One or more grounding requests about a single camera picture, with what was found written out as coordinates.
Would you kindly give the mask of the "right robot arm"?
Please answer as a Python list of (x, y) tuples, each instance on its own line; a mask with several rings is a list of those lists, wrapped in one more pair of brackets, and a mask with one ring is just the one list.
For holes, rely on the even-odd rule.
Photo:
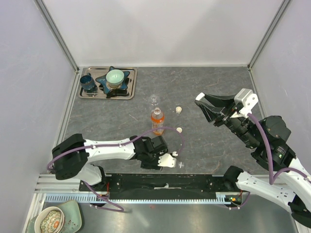
[(269, 200), (286, 211), (303, 226), (311, 226), (311, 175), (295, 152), (287, 145), (291, 131), (281, 116), (258, 120), (252, 109), (258, 103), (251, 89), (243, 88), (232, 96), (200, 93), (195, 104), (208, 122), (226, 126), (247, 148), (251, 156), (269, 172), (264, 182), (254, 175), (230, 166), (223, 176), (223, 187), (228, 191), (241, 190)]

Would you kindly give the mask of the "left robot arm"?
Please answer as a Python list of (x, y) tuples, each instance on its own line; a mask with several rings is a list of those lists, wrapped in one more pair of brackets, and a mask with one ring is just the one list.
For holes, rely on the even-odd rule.
[(76, 133), (52, 149), (52, 160), (47, 169), (53, 171), (58, 180), (79, 179), (101, 191), (107, 180), (104, 169), (95, 165), (97, 161), (138, 160), (143, 169), (160, 170), (160, 160), (167, 154), (168, 146), (162, 136), (92, 141)]

